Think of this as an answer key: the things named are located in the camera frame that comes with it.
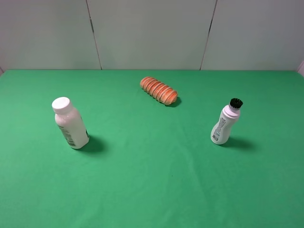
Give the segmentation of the white bottle with brush top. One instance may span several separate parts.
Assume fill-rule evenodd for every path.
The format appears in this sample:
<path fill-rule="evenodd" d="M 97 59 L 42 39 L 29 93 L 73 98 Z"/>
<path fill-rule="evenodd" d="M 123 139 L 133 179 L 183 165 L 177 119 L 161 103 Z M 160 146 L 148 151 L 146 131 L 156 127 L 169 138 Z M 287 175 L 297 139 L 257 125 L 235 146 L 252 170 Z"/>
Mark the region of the white bottle with brush top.
<path fill-rule="evenodd" d="M 240 108 L 243 102 L 238 98 L 232 98 L 220 114 L 218 122 L 214 125 L 210 138 L 217 145 L 225 144 L 229 137 L 231 128 L 240 117 Z"/>

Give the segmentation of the orange striped bread loaf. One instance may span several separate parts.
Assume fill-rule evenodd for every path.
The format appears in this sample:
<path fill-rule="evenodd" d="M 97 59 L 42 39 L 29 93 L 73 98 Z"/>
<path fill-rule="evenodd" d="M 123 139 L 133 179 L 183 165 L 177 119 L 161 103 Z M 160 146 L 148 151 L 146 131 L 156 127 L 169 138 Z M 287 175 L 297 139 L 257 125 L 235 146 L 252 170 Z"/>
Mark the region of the orange striped bread loaf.
<path fill-rule="evenodd" d="M 156 78 L 147 76 L 140 81 L 140 87 L 158 102 L 171 105 L 176 102 L 178 92 Z"/>

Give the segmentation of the green table cloth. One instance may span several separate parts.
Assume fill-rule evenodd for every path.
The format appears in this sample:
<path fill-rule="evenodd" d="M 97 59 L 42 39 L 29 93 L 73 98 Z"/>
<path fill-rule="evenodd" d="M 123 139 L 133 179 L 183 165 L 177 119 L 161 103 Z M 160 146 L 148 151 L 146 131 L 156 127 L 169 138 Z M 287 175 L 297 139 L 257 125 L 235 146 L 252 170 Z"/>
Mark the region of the green table cloth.
<path fill-rule="evenodd" d="M 147 94 L 153 77 L 178 92 Z M 73 149 L 52 102 L 89 142 Z M 210 138 L 243 102 L 225 144 Z M 301 228 L 304 79 L 292 71 L 8 70 L 0 78 L 3 228 Z"/>

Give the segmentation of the white capped plastic bottle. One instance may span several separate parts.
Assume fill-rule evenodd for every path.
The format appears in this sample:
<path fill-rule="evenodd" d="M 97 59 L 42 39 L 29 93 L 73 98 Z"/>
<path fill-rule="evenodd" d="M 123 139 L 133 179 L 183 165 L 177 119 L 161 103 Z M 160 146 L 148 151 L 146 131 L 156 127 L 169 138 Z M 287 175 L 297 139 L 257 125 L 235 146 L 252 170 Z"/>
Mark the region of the white capped plastic bottle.
<path fill-rule="evenodd" d="M 79 111 L 67 97 L 59 97 L 52 102 L 55 122 L 66 142 L 73 149 L 80 149 L 89 142 L 89 135 Z"/>

